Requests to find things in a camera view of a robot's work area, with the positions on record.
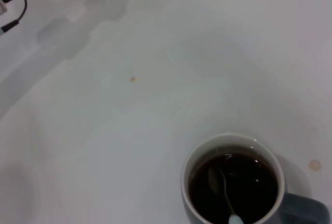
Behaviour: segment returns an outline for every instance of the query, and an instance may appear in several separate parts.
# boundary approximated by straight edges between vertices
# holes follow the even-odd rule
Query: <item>coffee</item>
[[[213,224],[228,224],[231,212],[223,194],[216,195],[209,185],[209,168],[216,166],[226,179],[228,198],[244,224],[262,219],[274,206],[278,193],[276,176],[259,155],[227,153],[198,166],[192,174],[189,195],[196,211]]]

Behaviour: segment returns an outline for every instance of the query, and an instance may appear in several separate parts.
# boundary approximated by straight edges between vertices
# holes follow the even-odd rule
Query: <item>cable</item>
[[[0,36],[10,31],[12,28],[14,28],[16,25],[20,23],[20,20],[23,18],[26,12],[26,9],[27,9],[27,0],[24,0],[24,9],[22,11],[22,14],[19,16],[18,19],[11,21],[10,23],[7,23],[6,25],[2,26],[0,28]]]
[[[22,18],[23,18],[23,16],[24,16],[24,14],[25,14],[25,12],[26,12],[26,9],[27,9],[27,0],[24,0],[24,9],[23,9],[23,11],[22,11],[22,14],[19,16],[19,18],[17,19],[17,21],[20,21]]]

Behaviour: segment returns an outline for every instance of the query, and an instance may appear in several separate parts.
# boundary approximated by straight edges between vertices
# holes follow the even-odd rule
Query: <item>spoon handle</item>
[[[241,218],[239,216],[231,215],[229,217],[228,224],[243,224],[243,221],[241,220]]]

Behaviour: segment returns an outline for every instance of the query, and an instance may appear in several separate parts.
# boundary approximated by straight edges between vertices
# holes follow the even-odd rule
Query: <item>mug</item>
[[[187,215],[192,223],[212,224],[205,220],[194,208],[189,197],[189,184],[192,172],[216,154],[223,154],[223,149],[237,146],[252,150],[262,156],[273,169],[277,183],[278,195],[272,209],[255,224],[330,224],[327,207],[316,200],[287,192],[284,172],[274,153],[265,145],[251,137],[226,133],[220,134],[199,145],[187,157],[181,174],[181,191]]]

